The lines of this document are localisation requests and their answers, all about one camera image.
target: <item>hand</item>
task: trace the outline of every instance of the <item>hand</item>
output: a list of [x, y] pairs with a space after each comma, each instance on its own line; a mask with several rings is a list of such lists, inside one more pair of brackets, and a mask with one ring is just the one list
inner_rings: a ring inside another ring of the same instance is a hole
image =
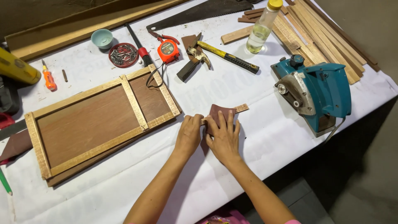
[[186, 115], [179, 128], [176, 147], [174, 151], [177, 155], [185, 156], [189, 159], [200, 143], [200, 124], [203, 115], [196, 114], [194, 117]]
[[213, 151], [216, 158], [228, 168], [229, 165], [241, 160], [239, 155], [240, 123], [239, 120], [236, 120], [234, 131], [234, 116], [232, 110], [228, 113], [227, 124], [221, 111], [218, 112], [218, 116], [220, 128], [210, 115], [206, 117], [207, 123], [214, 133], [214, 140], [211, 139], [209, 134], [206, 134], [206, 143], [211, 151]]

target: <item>sandpaper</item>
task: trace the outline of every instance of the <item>sandpaper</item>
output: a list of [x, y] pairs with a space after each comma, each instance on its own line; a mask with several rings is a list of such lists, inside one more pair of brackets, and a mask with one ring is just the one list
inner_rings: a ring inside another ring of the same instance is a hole
[[[217, 123], [217, 126], [220, 128], [220, 120], [219, 120], [219, 110], [222, 111], [222, 114], [224, 115], [225, 121], [228, 120], [228, 114], [229, 114], [229, 110], [232, 110], [232, 114], [235, 117], [236, 114], [236, 109], [235, 108], [225, 108], [225, 107], [220, 107], [217, 106], [215, 104], [211, 105], [210, 108], [210, 116], [214, 119], [214, 121]], [[210, 135], [214, 135], [213, 134], [213, 130], [209, 127], [206, 128], [206, 133], [209, 133]]]
[[[182, 43], [184, 44], [185, 50], [188, 49], [188, 46], [192, 43], [192, 41], [193, 41], [195, 38], [196, 38], [196, 35], [191, 35], [191, 36], [186, 36], [186, 37], [181, 38]], [[202, 48], [201, 48], [200, 46], [196, 46], [196, 49], [197, 49], [198, 51], [200, 51], [200, 52], [203, 52], [203, 51], [202, 51]], [[190, 60], [193, 59], [193, 56], [190, 55], [190, 54], [188, 54], [188, 57], [189, 57]]]
[[27, 129], [10, 136], [3, 153], [0, 156], [0, 161], [11, 158], [13, 156], [22, 154], [23, 152], [33, 148]]

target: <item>pliers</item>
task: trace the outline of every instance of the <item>pliers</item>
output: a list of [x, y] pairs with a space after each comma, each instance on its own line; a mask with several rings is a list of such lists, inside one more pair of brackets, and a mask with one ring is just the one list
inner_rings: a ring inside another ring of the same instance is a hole
[[172, 41], [174, 41], [176, 44], [179, 45], [179, 41], [174, 38], [174, 37], [170, 37], [170, 36], [166, 36], [166, 35], [159, 35], [153, 31], [148, 31], [152, 36], [156, 37], [156, 39], [158, 39], [158, 41], [160, 41], [161, 43], [163, 43], [163, 39], [170, 39]]

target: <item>yellow bottle cap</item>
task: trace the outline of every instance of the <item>yellow bottle cap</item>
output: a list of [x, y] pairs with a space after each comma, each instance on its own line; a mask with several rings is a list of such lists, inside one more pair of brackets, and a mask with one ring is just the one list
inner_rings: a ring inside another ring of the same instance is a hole
[[267, 7], [271, 10], [279, 10], [282, 8], [283, 1], [282, 0], [269, 0]]

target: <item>light blue bowl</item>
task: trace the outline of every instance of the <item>light blue bowl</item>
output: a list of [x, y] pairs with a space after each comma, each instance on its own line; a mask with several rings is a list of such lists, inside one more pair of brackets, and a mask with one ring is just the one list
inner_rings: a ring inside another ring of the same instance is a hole
[[101, 49], [108, 49], [112, 47], [112, 32], [107, 29], [96, 30], [91, 35], [91, 42]]

